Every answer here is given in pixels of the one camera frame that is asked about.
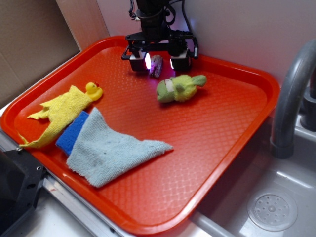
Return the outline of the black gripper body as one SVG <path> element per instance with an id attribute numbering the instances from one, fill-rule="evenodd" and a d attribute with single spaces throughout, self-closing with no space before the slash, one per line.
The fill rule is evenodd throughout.
<path id="1" fill-rule="evenodd" d="M 178 57 L 187 51 L 189 56 L 198 59 L 198 41 L 193 33 L 188 31 L 167 29 L 162 35 L 154 34 L 149 37 L 144 32 L 127 35 L 128 46 L 122 55 L 122 60 L 131 56 L 141 58 L 142 52 L 166 51 L 171 56 Z"/>

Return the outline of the black sensor gripper finger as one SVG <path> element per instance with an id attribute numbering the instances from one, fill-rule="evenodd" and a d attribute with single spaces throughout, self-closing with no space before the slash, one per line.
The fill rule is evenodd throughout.
<path id="1" fill-rule="evenodd" d="M 129 62 L 134 72 L 145 72 L 151 69 L 151 57 L 148 52 L 139 52 L 139 57 L 132 54 Z"/>
<path id="2" fill-rule="evenodd" d="M 174 71 L 187 72 L 191 69 L 190 51 L 185 50 L 179 56 L 170 57 L 170 66 Z"/>

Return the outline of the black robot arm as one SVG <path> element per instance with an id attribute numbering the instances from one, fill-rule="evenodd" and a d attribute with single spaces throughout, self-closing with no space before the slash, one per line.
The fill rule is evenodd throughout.
<path id="1" fill-rule="evenodd" d="M 134 72 L 149 71 L 151 52 L 167 52 L 170 55 L 170 65 L 179 72 L 189 71 L 192 59 L 198 59 L 198 41 L 193 34 L 191 25 L 185 13 L 185 1 L 181 10 L 186 22 L 187 31 L 173 30 L 176 11 L 173 8 L 175 0 L 138 0 L 130 2 L 129 15 L 135 21 L 140 21 L 141 31 L 127 35 L 128 46 L 121 59 L 130 62 Z"/>

